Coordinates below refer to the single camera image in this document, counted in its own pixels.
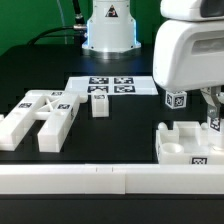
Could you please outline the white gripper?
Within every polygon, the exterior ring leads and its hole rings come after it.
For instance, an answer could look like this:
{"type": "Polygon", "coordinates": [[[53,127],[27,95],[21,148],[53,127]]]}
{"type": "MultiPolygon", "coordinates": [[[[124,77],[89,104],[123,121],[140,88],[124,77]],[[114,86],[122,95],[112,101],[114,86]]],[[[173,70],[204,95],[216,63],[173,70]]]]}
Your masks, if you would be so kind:
{"type": "Polygon", "coordinates": [[[218,118],[221,88],[212,86],[224,84],[224,22],[166,21],[156,36],[153,77],[171,92],[202,88],[207,115],[218,118]]]}

